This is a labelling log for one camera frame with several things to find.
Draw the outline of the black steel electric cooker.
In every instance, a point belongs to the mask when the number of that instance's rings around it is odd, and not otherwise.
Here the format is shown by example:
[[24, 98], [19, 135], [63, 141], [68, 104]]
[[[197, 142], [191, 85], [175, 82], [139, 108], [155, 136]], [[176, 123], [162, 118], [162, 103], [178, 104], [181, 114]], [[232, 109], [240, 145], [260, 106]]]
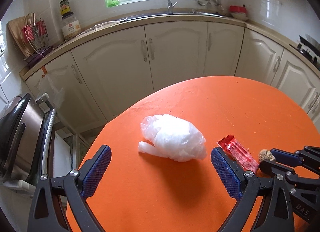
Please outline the black steel electric cooker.
[[1, 182], [36, 185], [48, 173], [56, 109], [47, 94], [33, 99], [21, 94], [1, 111]]

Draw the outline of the orange round table mat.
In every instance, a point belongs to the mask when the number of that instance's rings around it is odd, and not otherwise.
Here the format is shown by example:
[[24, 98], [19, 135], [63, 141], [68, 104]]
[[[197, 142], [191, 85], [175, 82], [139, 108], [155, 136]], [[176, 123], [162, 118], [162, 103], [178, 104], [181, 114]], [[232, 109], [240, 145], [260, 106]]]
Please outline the orange round table mat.
[[319, 146], [305, 111], [272, 86], [202, 77], [161, 89], [107, 123], [111, 162], [87, 199], [105, 231], [217, 231], [235, 205], [210, 153], [229, 135], [253, 156]]

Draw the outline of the small brown food lump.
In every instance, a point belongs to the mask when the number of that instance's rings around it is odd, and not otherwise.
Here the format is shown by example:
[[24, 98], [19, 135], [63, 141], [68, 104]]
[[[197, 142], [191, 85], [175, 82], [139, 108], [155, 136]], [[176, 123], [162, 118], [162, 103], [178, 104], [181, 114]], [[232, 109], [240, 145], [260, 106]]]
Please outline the small brown food lump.
[[258, 153], [258, 162], [261, 163], [264, 160], [276, 161], [276, 158], [272, 155], [271, 151], [263, 149]]

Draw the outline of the white plastic ball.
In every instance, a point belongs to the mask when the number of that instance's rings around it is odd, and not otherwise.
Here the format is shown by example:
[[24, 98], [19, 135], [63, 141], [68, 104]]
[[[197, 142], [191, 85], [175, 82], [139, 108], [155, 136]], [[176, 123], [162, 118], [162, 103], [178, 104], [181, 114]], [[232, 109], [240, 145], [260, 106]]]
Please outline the white plastic ball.
[[145, 141], [139, 142], [139, 153], [177, 162], [203, 160], [207, 156], [206, 139], [187, 120], [169, 114], [147, 116], [140, 129]]

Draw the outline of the wooden cutting board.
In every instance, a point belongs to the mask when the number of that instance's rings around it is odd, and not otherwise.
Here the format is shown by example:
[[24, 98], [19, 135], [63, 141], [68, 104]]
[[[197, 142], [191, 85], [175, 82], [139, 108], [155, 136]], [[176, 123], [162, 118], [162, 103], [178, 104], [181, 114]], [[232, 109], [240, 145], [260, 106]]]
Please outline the wooden cutting board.
[[26, 25], [26, 19], [25, 17], [19, 17], [13, 20], [10, 20], [7, 23], [7, 26], [9, 28], [9, 31], [15, 40], [16, 44], [20, 48], [21, 52], [25, 56], [25, 58], [31, 56], [34, 52], [31, 45], [26, 39], [26, 36], [24, 34], [24, 27]]

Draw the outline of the large glass jar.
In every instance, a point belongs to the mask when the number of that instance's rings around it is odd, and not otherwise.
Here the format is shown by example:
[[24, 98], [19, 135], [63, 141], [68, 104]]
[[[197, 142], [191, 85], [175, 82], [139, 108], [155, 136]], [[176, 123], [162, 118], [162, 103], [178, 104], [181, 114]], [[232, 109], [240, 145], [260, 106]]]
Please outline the large glass jar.
[[73, 12], [69, 12], [62, 17], [62, 34], [64, 40], [70, 40], [82, 32], [81, 26]]

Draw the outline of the red white bowl stack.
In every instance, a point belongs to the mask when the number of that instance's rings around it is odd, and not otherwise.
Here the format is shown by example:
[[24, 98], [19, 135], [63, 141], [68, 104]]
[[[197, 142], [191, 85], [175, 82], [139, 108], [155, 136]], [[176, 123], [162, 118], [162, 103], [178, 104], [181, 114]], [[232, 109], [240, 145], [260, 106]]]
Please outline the red white bowl stack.
[[237, 20], [248, 21], [247, 9], [245, 5], [242, 6], [230, 6], [229, 12], [231, 16]]

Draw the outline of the yellow label jar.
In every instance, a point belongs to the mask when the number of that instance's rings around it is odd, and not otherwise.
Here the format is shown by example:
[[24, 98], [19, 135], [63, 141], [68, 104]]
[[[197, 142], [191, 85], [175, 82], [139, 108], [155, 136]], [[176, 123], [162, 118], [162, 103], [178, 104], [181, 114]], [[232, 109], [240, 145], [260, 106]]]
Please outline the yellow label jar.
[[69, 6], [69, 0], [62, 0], [59, 3], [60, 5], [60, 14], [62, 17], [66, 16], [68, 13], [71, 12], [71, 8]]

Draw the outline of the black gas stove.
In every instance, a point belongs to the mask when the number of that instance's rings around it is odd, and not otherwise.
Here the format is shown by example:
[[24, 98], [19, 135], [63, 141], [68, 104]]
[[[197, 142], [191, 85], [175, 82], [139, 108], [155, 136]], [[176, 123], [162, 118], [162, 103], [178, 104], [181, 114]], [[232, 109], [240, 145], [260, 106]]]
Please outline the black gas stove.
[[305, 36], [306, 38], [300, 36], [300, 42], [296, 46], [292, 44], [290, 44], [290, 46], [297, 50], [319, 70], [319, 42], [317, 42], [317, 40], [315, 40], [308, 34], [306, 34]]

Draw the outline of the red snack wrapper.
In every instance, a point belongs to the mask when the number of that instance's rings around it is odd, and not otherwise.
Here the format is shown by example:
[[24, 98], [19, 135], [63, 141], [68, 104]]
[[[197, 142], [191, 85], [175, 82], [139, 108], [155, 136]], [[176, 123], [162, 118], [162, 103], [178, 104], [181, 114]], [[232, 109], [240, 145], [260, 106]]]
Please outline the red snack wrapper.
[[231, 159], [237, 161], [245, 171], [257, 173], [259, 164], [233, 135], [218, 140], [217, 144]]

